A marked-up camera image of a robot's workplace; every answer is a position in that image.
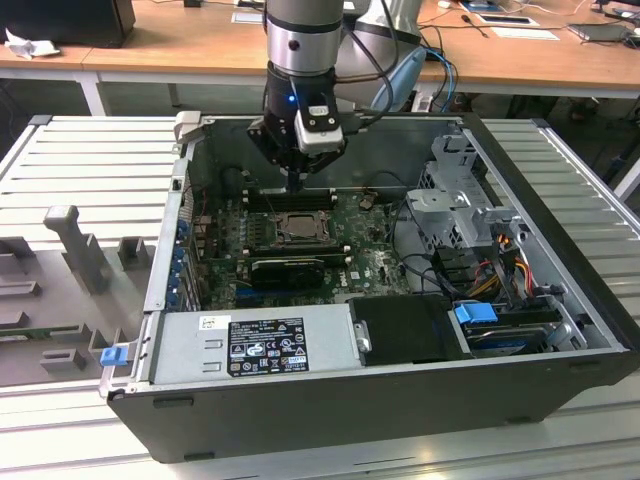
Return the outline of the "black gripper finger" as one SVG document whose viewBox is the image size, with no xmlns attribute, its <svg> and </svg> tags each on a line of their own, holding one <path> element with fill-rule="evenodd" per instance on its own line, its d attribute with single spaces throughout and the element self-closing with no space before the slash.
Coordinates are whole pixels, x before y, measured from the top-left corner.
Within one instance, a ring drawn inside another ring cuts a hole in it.
<svg viewBox="0 0 640 480">
<path fill-rule="evenodd" d="M 297 151 L 294 155 L 294 192 L 298 193 L 302 189 L 309 175 L 319 173 L 343 156 L 346 147 L 347 142 L 343 141 L 335 151 L 315 156 Z"/>
<path fill-rule="evenodd" d="M 293 127 L 277 117 L 260 117 L 247 129 L 249 139 L 267 162 L 286 178 L 289 193 L 298 192 L 298 147 Z"/>
</svg>

